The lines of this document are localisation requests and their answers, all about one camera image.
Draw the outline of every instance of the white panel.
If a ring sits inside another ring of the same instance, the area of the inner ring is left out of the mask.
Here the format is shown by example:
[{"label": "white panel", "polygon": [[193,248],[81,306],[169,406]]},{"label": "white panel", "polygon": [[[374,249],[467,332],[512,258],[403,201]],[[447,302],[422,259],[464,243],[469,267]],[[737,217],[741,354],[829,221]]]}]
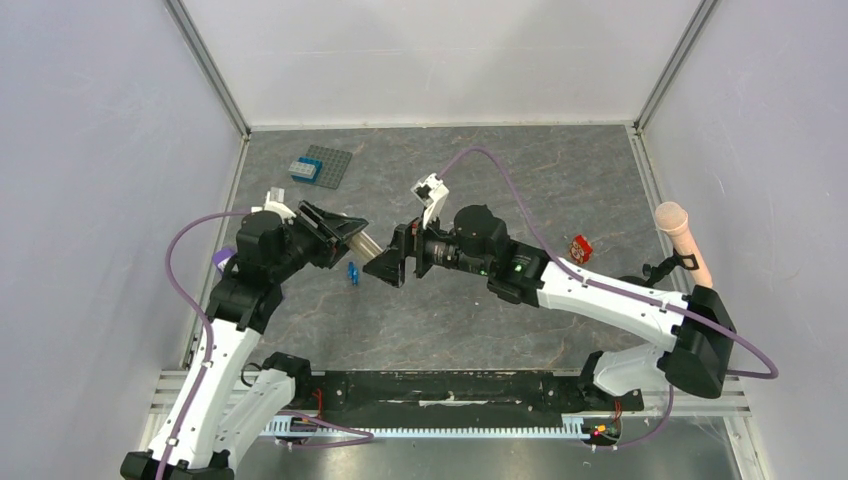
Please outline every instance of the white panel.
[{"label": "white panel", "polygon": [[697,0],[188,0],[252,125],[611,121]]},{"label": "white panel", "polygon": [[[114,479],[188,309],[163,255],[239,138],[159,1],[0,4],[0,478]],[[214,241],[176,252],[199,289]]]},{"label": "white panel", "polygon": [[[842,478],[848,426],[848,4],[722,2],[648,128],[740,333],[781,368],[745,391],[774,478]],[[762,368],[737,348],[739,365]]]}]

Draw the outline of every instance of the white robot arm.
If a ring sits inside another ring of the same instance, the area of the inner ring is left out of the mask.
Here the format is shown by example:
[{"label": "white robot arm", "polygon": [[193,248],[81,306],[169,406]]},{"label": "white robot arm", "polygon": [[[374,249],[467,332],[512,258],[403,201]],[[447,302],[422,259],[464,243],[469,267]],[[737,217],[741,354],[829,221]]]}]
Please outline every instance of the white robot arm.
[{"label": "white robot arm", "polygon": [[[575,272],[572,276],[544,251],[510,239],[504,222],[485,206],[461,209],[454,228],[440,230],[439,214],[448,189],[435,174],[423,178],[412,191],[424,212],[399,225],[385,250],[364,234],[365,220],[324,212],[306,202],[294,211],[283,204],[281,190],[269,192],[265,204],[242,222],[236,237],[238,252],[226,263],[210,296],[211,359],[205,361],[202,352],[195,355],[166,424],[146,452],[126,456],[122,476],[159,478],[156,471],[167,457],[162,478],[234,478],[242,456],[270,419],[310,393],[303,391],[311,375],[309,362],[276,353],[264,362],[240,403],[225,412],[239,372],[283,300],[280,284],[307,263],[331,268],[349,250],[370,260],[365,273],[396,287],[404,282],[405,260],[411,256],[416,259],[418,278],[434,265],[465,271],[486,277],[489,290],[502,300],[585,315],[648,342],[590,355],[580,375],[586,397],[621,397],[640,388],[664,390],[669,383],[702,397],[721,394],[732,343],[676,313],[697,311],[732,329],[711,289],[696,287],[691,295],[661,291],[559,259]],[[203,381],[195,382],[201,374]],[[173,435],[175,424],[181,428]]]},{"label": "white robot arm", "polygon": [[669,383],[705,398],[721,395],[733,342],[679,313],[697,312],[733,330],[712,289],[696,286],[691,295],[668,292],[606,277],[562,258],[557,264],[543,250],[510,239],[504,222],[483,205],[461,209],[453,228],[443,231],[439,214],[449,193],[443,181],[431,174],[411,190],[424,205],[422,216],[399,225],[389,247],[365,265],[365,273],[399,287],[404,260],[414,257],[418,278],[434,265],[466,271],[488,277],[489,290],[508,302],[578,313],[638,335],[648,343],[597,352],[584,366],[583,375],[609,395],[665,390]]}]

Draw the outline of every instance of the gray marble surface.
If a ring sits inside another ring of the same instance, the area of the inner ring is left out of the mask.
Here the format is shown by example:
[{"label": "gray marble surface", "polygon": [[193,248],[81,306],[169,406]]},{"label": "gray marble surface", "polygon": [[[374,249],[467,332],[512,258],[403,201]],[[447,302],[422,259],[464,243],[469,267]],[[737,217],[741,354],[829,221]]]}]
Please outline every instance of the gray marble surface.
[{"label": "gray marble surface", "polygon": [[[338,190],[287,175],[311,144],[354,153]],[[385,245],[395,225],[420,214],[410,186],[470,145],[488,147],[507,163],[542,233],[563,255],[583,234],[595,249],[587,267],[598,273],[638,274],[643,263],[662,259],[623,126],[257,133],[234,206],[259,205],[270,187],[283,187],[291,206],[304,199],[367,219],[367,232]],[[465,205],[488,204],[513,238],[536,244],[488,159],[473,154],[445,180],[451,194],[443,226]],[[228,244],[236,228],[237,222],[228,226]],[[354,287],[348,260],[357,261],[351,253],[333,270],[308,266],[283,285],[286,300],[251,360],[282,351],[310,359],[316,369],[579,368],[598,349],[642,343],[578,315],[507,304],[486,290],[485,279],[455,271],[434,268],[421,280],[408,274],[401,289],[363,274]]]}]

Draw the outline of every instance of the small blue toy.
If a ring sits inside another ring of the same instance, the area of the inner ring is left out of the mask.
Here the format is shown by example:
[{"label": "small blue toy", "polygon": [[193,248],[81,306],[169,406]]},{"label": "small blue toy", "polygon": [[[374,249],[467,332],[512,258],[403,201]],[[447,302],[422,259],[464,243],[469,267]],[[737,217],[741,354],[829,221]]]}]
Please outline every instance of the small blue toy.
[{"label": "small blue toy", "polygon": [[347,264],[347,278],[349,278],[351,283],[354,285],[359,285],[359,269],[356,268],[356,265],[354,265],[353,262],[348,262]]},{"label": "small blue toy", "polygon": [[318,174],[321,173],[322,162],[307,157],[300,157],[289,167],[292,180],[304,183],[315,183]]}]

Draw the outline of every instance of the lego baseplate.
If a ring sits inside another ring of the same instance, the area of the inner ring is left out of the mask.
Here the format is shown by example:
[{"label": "lego baseplate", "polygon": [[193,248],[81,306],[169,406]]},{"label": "lego baseplate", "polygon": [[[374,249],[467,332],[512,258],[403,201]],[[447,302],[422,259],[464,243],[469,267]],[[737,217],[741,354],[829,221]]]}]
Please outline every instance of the lego baseplate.
[{"label": "lego baseplate", "polygon": [[342,182],[344,172],[347,170],[353,154],[332,148],[319,147],[318,145],[310,145],[304,157],[321,162],[321,171],[318,173],[318,178],[315,179],[314,183],[306,180],[294,180],[301,183],[311,183],[319,187],[336,189],[339,188],[339,184]]}]

